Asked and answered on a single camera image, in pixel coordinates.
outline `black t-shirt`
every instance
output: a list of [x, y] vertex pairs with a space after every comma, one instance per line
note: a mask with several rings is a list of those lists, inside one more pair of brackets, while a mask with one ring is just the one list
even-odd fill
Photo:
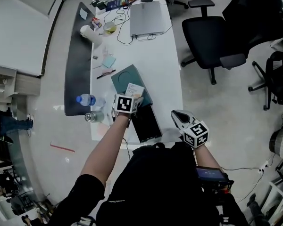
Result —
[[[171, 149], [143, 146], [116, 180], [102, 203], [96, 225], [248, 225], [231, 194], [225, 194], [223, 215], [212, 197], [203, 193], [196, 175], [193, 150], [185, 143]], [[71, 225], [86, 217], [104, 198], [104, 186], [81, 175], [68, 197], [53, 213], [49, 225]]]

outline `can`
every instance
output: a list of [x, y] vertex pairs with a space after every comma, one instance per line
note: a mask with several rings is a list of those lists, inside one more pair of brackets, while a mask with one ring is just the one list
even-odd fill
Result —
[[85, 120], [87, 122], [101, 122], [104, 119], [104, 114], [101, 111], [91, 111], [85, 114]]

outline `white cube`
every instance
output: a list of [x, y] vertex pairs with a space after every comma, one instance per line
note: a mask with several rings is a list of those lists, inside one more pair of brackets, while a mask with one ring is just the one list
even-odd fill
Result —
[[137, 111], [137, 97], [116, 95], [114, 111], [132, 114]]
[[183, 140], [193, 148], [197, 148], [208, 141], [209, 129], [203, 121], [189, 125], [183, 131]]

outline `teal box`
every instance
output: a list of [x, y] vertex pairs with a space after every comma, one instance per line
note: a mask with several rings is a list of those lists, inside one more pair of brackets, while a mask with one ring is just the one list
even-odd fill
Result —
[[143, 86], [145, 90], [142, 94], [143, 102], [141, 107], [153, 104], [148, 91], [142, 82], [142, 78], [134, 65], [130, 65], [122, 71], [114, 74], [111, 79], [118, 94], [125, 93], [129, 83]]

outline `red strip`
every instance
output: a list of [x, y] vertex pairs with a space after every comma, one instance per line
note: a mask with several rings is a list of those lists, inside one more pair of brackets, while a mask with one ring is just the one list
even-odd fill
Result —
[[60, 147], [60, 146], [52, 145], [52, 144], [51, 144], [50, 146], [52, 146], [52, 147], [56, 147], [56, 148], [59, 148], [59, 149], [63, 149], [63, 150], [66, 150], [66, 151], [70, 151], [70, 152], [75, 153], [75, 151], [74, 151], [74, 150], [72, 150], [72, 149], [68, 149], [68, 148], [65, 148], [65, 147]]

